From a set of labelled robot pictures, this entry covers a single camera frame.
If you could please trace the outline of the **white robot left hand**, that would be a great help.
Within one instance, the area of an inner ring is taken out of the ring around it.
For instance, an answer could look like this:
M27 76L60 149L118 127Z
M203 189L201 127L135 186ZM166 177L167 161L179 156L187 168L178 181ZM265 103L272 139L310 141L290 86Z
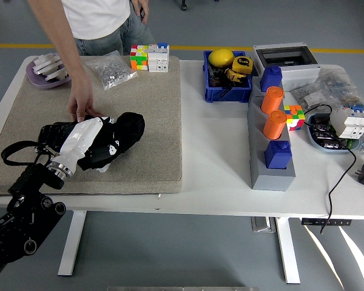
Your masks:
M77 167L106 172L120 147L115 131L116 121L110 117L75 124L47 168L63 177L73 176Z

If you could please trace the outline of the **person's left hand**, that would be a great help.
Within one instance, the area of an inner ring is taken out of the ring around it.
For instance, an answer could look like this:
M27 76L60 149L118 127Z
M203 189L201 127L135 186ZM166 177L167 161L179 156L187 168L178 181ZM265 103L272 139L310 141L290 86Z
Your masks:
M133 9L141 22L146 25L149 18L149 1L148 0L131 0Z

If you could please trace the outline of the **person's right hand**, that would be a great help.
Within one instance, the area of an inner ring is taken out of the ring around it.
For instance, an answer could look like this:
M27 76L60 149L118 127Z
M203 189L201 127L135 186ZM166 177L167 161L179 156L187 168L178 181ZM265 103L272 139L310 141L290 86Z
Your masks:
M72 81L67 110L72 121L82 122L86 115L99 117L103 114L93 107L93 88L91 83L85 81Z

